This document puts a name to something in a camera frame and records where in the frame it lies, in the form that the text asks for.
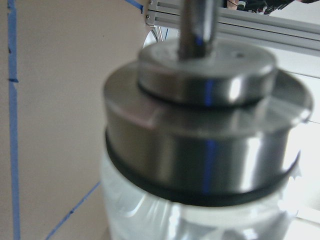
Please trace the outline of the aluminium frame post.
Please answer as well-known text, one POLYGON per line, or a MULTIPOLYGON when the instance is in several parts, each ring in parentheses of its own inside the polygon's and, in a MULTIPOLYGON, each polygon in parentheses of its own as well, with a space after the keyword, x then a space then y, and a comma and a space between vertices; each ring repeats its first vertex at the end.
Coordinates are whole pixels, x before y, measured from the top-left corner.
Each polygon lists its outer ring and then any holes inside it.
MULTIPOLYGON (((180 28, 181 0, 151 0, 145 22, 150 26, 180 28)), ((223 8, 218 20, 220 37, 234 36, 261 46, 320 55, 320 25, 276 16, 223 8)))

